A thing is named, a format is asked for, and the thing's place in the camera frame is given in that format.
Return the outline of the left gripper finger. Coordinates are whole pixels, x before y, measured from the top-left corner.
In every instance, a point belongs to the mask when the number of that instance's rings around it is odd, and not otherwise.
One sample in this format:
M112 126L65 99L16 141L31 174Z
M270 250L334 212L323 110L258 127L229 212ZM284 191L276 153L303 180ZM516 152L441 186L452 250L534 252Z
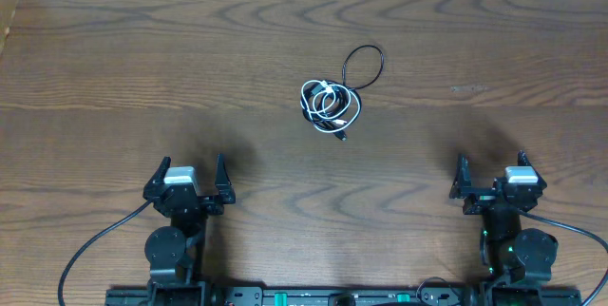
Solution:
M232 196L232 183L226 170L223 154L218 154L215 187L222 197Z
M161 160L161 163L158 166L155 173L152 175L152 177L146 183L147 191L156 191L158 188L160 188L161 186L164 185L164 177L165 177L168 169L170 168L170 165L171 165L171 158L169 156L165 156Z

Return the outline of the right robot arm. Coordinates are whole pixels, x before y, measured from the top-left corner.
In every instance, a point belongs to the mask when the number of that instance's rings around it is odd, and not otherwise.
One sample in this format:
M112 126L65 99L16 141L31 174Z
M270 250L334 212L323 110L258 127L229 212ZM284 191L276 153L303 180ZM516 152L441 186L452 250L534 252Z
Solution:
M449 196L463 213L480 216L480 257L490 277L465 289L464 305L541 305L542 285L552 277L559 244L536 228L522 228L521 216L538 205L546 181L524 152L489 187L476 187L465 155L458 156Z

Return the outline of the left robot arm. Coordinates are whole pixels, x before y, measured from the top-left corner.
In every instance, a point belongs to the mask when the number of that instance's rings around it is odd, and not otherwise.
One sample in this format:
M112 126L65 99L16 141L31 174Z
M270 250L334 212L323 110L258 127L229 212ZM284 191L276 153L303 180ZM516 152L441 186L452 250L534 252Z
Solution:
M192 166L173 167L162 159L143 188L142 196L154 209L170 219L146 240L144 253L150 264L148 305L213 305L210 283L198 279L211 216L224 213L224 206L236 202L236 193L218 155L213 195L202 195Z

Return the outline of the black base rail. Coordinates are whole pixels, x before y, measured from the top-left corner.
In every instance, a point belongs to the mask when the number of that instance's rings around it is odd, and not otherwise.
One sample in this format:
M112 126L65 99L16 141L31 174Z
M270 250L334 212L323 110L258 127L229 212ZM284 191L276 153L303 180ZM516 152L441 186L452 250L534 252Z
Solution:
M427 284L406 289L271 289L259 286L195 286L115 288L106 291L104 306L335 306L335 305L505 305L573 306L581 304L580 292L569 288L498 288L492 296L473 287L455 288Z

